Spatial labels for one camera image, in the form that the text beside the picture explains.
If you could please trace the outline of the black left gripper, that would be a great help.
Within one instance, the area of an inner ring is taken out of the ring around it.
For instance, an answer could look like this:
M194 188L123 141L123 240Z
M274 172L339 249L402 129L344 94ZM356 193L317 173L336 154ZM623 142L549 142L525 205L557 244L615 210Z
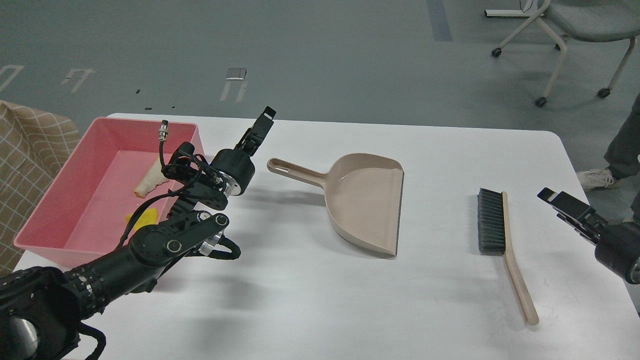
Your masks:
M251 179L255 174L255 166L252 162L253 156L260 146L262 146L272 126L276 111L270 106L266 106L254 125L247 128L242 139L238 141L235 149L225 148L220 150L210 166L224 173L227 178L232 179L234 185L231 196L240 196L245 193Z

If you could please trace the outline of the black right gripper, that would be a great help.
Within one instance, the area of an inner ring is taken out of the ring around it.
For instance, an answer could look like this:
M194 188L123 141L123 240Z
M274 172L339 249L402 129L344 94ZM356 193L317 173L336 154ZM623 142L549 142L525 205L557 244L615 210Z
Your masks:
M537 198L550 205L557 217L595 246L598 262L628 284L640 283L640 227L635 222L608 225L595 208L564 191L544 187Z

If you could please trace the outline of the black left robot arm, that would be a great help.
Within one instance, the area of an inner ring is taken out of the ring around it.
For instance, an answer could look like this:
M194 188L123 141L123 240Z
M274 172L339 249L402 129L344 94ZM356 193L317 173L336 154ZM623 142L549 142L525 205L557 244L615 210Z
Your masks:
M162 175L182 186L142 203L131 216L117 246L69 271L33 266L1 278L1 358L60 360L79 344L96 340L87 358L106 347L103 332L83 323L130 293L151 292L174 264L189 257L235 260L242 251L224 234L222 214L228 198L245 192L255 173L251 157L274 125L276 111L266 107L234 148L220 150L211 162L183 142L165 161L169 122L158 130Z

